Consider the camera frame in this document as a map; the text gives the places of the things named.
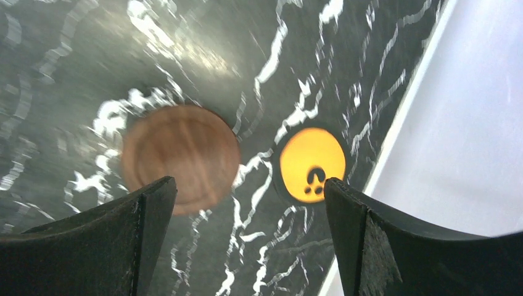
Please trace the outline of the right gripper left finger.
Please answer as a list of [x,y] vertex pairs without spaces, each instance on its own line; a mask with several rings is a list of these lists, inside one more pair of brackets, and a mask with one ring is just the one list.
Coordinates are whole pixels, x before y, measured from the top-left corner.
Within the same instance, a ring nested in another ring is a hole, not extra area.
[[1,236],[2,295],[146,295],[175,206],[163,177],[85,212]]

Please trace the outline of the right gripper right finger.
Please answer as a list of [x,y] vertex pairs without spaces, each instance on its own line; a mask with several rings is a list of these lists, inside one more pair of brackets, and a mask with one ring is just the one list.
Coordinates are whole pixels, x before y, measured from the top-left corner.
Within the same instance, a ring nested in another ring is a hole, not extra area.
[[482,237],[397,210],[345,182],[324,185],[345,295],[521,295],[522,233]]

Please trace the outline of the orange black round coaster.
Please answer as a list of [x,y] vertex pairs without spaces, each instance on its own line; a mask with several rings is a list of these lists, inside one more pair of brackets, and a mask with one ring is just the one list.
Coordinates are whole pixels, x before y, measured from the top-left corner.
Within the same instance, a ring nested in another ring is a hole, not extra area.
[[278,196],[297,205],[324,201],[326,180],[347,180],[351,159],[347,143],[332,125],[311,120],[292,127],[271,156]]

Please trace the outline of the dark brown wooden coaster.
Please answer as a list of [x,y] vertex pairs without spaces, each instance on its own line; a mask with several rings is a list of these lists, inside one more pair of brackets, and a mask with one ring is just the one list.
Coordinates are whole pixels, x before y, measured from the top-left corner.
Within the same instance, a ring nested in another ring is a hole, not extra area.
[[191,215],[230,194],[240,162],[236,135],[219,115],[179,105],[154,110],[129,128],[121,173],[131,191],[173,177],[178,191],[173,214]]

